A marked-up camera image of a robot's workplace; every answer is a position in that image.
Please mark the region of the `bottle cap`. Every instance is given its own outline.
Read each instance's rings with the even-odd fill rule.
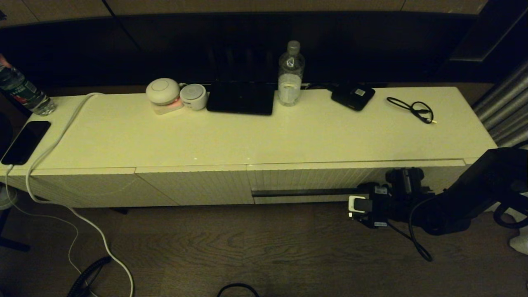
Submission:
[[[289,54],[298,54],[300,51],[300,42],[297,40],[291,40],[288,42],[288,53]]]

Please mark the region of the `floor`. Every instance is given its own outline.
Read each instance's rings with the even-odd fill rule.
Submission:
[[[19,204],[79,226],[72,258],[81,269],[105,256],[99,235],[67,210],[25,198]],[[528,256],[507,245],[517,231],[498,226],[490,214],[464,233],[434,237],[417,230],[435,257],[427,263],[393,230],[370,230],[349,220],[345,203],[80,213],[105,231],[111,249],[132,271],[137,297],[216,296],[233,282],[274,297],[528,296]],[[67,260],[73,234],[64,223],[13,210],[3,235],[32,249],[0,248],[0,290],[11,297],[66,296],[78,276]],[[100,297],[128,296],[125,272],[116,263],[107,265],[94,291]],[[232,289],[223,296],[250,295]]]

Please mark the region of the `phone screen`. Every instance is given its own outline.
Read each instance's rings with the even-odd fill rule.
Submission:
[[[23,165],[38,146],[46,131],[51,126],[47,121],[33,121],[27,123],[18,134],[9,150],[5,153],[2,164]]]

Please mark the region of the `plastic bottle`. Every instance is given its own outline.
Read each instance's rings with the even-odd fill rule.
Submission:
[[[7,63],[1,54],[0,88],[35,114],[47,116],[56,109],[51,98],[37,89],[20,71]]]
[[[299,53],[300,43],[288,42],[288,51],[279,59],[279,102],[284,106],[293,106],[300,95],[305,60]]]

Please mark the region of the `white charging cable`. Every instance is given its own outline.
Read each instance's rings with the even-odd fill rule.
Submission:
[[[99,234],[101,234],[101,237],[102,237],[102,240],[105,244],[105,249],[106,249],[106,252],[108,253],[108,255],[114,260],[116,261],[119,265],[121,265],[121,267],[123,267],[123,269],[125,270],[125,272],[127,273],[128,275],[128,278],[130,279],[130,297],[133,297],[134,295],[134,279],[132,278],[132,275],[130,273],[130,270],[128,270],[127,266],[121,262],[118,258],[116,258],[112,252],[110,251],[110,248],[108,247],[108,243],[106,241],[106,237],[105,237],[105,234],[101,231],[101,229],[99,227],[97,227],[97,225],[95,225],[94,223],[92,223],[90,220],[88,220],[87,218],[81,216],[80,214],[78,214],[73,208],[71,207],[68,207],[68,206],[65,206],[65,205],[62,205],[62,204],[59,204],[59,203],[55,203],[55,202],[52,202],[52,201],[44,201],[44,200],[40,200],[38,199],[34,194],[33,194],[33,191],[31,191],[31,187],[30,187],[30,176],[31,176],[31,173],[33,171],[33,169],[49,154],[51,153],[51,151],[53,151],[53,149],[59,144],[59,142],[62,140],[63,136],[66,134],[66,131],[68,131],[68,129],[70,128],[71,124],[73,123],[73,121],[75,120],[75,118],[77,117],[77,115],[79,114],[79,111],[81,110],[81,108],[84,106],[84,104],[86,103],[86,101],[88,101],[88,99],[90,99],[91,97],[93,96],[96,96],[96,95],[104,95],[102,93],[89,93],[87,94],[84,99],[82,100],[82,102],[77,106],[77,108],[75,109],[75,111],[73,112],[73,115],[71,116],[70,120],[68,121],[68,123],[66,123],[66,126],[64,127],[64,130],[62,131],[62,133],[59,135],[59,137],[57,138],[57,140],[55,142],[53,142],[50,147],[48,147],[39,157],[37,157],[35,159],[35,161],[33,161],[33,163],[31,163],[30,167],[28,168],[27,170],[27,173],[26,173],[26,178],[25,178],[25,181],[26,181],[26,188],[27,188],[27,192],[28,194],[30,195],[31,199],[33,201],[35,201],[36,203],[40,203],[40,204],[54,204],[54,205],[61,205],[61,206],[64,206],[66,208],[68,208],[74,215],[76,215],[78,218],[80,218],[81,220],[87,222],[88,224],[90,224],[93,228],[95,228]]]
[[[68,261],[70,261],[70,264],[71,266],[73,266],[73,268],[75,268],[75,270],[77,270],[77,272],[79,274],[82,274],[82,272],[80,271],[79,268],[77,268],[77,266],[73,263],[73,261],[71,260],[71,250],[73,249],[73,246],[75,245],[75,241],[77,240],[77,238],[79,237],[79,229],[77,228],[77,226],[75,226],[73,223],[71,222],[68,222],[66,220],[63,220],[61,218],[58,218],[58,217],[54,217],[54,216],[47,216],[47,215],[36,215],[36,214],[31,214],[23,209],[21,209],[20,207],[18,207],[16,205],[16,197],[18,196],[18,192],[15,191],[15,197],[13,199],[11,199],[11,195],[9,194],[9,184],[8,184],[8,177],[9,177],[9,173],[11,172],[11,170],[13,169],[13,165],[10,165],[9,168],[7,168],[7,171],[5,173],[5,191],[7,193],[7,199],[9,200],[9,202],[11,202],[11,204],[16,208],[18,209],[18,211],[20,211],[21,213],[27,215],[27,216],[30,216],[30,217],[40,217],[40,218],[50,218],[50,219],[55,219],[55,220],[59,220],[61,222],[64,222],[70,226],[73,227],[73,229],[75,229],[75,238],[73,239],[73,241],[71,242],[71,245],[70,245],[70,249],[68,250]],[[90,293],[94,296],[94,297],[98,297],[95,293],[92,292],[92,290],[90,290]]]

